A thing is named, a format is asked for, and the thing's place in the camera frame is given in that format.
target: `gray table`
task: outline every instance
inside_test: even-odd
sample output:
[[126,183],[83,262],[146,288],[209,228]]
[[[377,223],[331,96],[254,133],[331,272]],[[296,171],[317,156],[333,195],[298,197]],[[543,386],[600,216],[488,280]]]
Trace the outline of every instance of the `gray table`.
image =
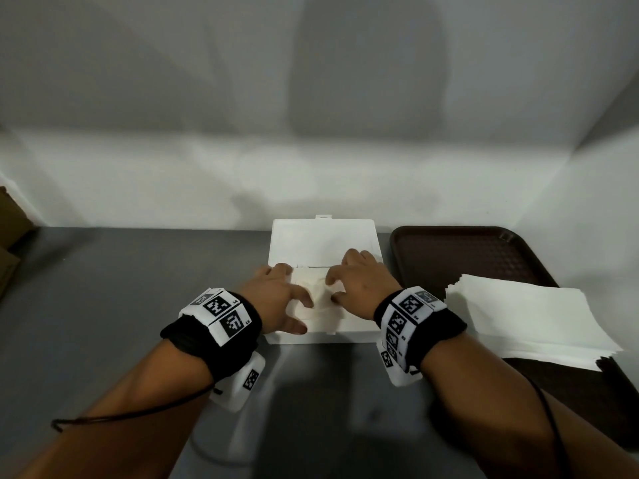
[[[52,418],[77,415],[141,359],[185,303],[250,277],[269,241],[47,228],[24,242],[0,301],[0,475],[51,440]],[[379,241],[389,261],[388,235]],[[483,477],[425,419],[427,384],[394,388],[373,344],[258,351],[267,368],[245,409],[208,406],[172,477]]]

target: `open white box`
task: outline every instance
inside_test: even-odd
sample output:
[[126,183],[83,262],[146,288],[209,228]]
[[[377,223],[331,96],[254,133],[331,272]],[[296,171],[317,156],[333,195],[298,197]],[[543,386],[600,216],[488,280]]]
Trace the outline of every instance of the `open white box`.
[[306,287],[315,302],[313,309],[298,301],[288,313],[302,320],[308,332],[302,336],[276,331],[267,335],[270,344],[375,343],[379,328],[333,304],[330,295],[343,290],[341,283],[328,288],[324,277],[332,265],[340,264],[350,248],[367,250],[383,262],[375,223],[372,220],[333,219],[318,215],[315,219],[275,219],[271,233],[268,265],[285,262],[293,267],[291,282]]

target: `dark brown plastic tray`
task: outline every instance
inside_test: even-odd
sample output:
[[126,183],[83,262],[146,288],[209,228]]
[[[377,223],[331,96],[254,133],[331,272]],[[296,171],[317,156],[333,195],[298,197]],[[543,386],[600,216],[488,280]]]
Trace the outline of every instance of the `dark brown plastic tray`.
[[[462,274],[558,287],[526,242],[502,227],[399,227],[390,247],[400,283],[440,299]],[[639,448],[639,394],[614,360],[597,363],[602,373],[506,361],[622,447]]]

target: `wrist strap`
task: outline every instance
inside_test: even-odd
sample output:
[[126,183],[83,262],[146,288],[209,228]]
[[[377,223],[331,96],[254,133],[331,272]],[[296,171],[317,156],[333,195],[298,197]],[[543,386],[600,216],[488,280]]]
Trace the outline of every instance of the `wrist strap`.
[[421,287],[394,292],[377,307],[374,320],[381,343],[405,371],[419,368],[424,356],[439,341],[454,338],[468,325],[439,299]]
[[260,314],[251,303],[220,288],[200,294],[160,336],[180,351],[202,358],[218,382],[249,362],[261,330]]

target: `black wristband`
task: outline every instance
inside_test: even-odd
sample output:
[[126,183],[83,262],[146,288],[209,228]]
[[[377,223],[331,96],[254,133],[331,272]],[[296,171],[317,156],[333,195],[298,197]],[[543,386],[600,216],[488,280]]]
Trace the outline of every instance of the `black wristband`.
[[421,287],[393,292],[379,304],[374,320],[381,328],[382,344],[405,372],[411,366],[419,368],[439,341],[454,338],[468,327]]
[[[215,383],[233,375],[249,362],[251,354],[258,346],[257,339],[262,330],[260,314],[253,305],[239,294],[234,292],[229,294],[239,299],[240,306],[244,307],[251,322],[235,331],[221,346],[213,338],[209,328],[189,314],[182,314],[177,321],[172,322],[160,332],[162,338],[171,341],[180,351],[202,358],[211,371]],[[202,301],[198,305],[206,305],[206,302],[211,300]],[[233,309],[229,309],[215,322],[225,319],[232,311]]]

